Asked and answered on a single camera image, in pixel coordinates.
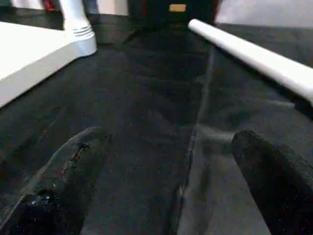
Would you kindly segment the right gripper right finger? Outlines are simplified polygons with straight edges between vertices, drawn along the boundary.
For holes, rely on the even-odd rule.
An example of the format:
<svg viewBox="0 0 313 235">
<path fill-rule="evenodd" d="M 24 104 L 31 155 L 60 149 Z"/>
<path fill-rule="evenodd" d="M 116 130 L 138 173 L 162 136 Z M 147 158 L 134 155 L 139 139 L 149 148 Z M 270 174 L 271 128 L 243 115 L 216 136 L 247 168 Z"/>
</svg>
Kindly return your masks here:
<svg viewBox="0 0 313 235">
<path fill-rule="evenodd" d="M 313 233 L 313 166 L 291 148 L 243 130 L 231 153 L 271 234 Z"/>
</svg>

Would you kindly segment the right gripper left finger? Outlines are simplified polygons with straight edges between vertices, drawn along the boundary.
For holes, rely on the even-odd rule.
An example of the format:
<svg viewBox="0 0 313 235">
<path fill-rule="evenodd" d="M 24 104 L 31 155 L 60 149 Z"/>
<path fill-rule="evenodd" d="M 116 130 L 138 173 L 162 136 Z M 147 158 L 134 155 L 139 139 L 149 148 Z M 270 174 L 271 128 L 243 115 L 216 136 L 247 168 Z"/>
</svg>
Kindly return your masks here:
<svg viewBox="0 0 313 235">
<path fill-rule="evenodd" d="M 2 235 L 79 235 L 110 146 L 90 127 L 65 142 L 21 188 L 1 197 Z"/>
</svg>

